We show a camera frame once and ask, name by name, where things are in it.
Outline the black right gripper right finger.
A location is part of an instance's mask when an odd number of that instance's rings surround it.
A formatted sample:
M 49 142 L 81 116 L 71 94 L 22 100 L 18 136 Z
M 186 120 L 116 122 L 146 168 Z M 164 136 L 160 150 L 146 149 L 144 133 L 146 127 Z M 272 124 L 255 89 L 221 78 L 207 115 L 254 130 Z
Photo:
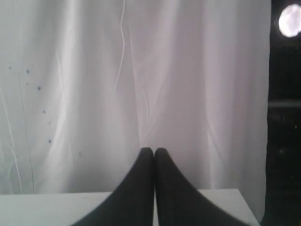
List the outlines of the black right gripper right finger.
M 165 148 L 155 151 L 155 188 L 160 226 L 235 225 L 186 179 Z

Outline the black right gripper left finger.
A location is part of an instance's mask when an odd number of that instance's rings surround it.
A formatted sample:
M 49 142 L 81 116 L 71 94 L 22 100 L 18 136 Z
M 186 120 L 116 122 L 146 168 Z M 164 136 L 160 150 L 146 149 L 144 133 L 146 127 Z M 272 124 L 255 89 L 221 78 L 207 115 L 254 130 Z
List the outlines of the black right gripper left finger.
M 140 150 L 120 185 L 76 226 L 151 226 L 154 211 L 154 154 Z

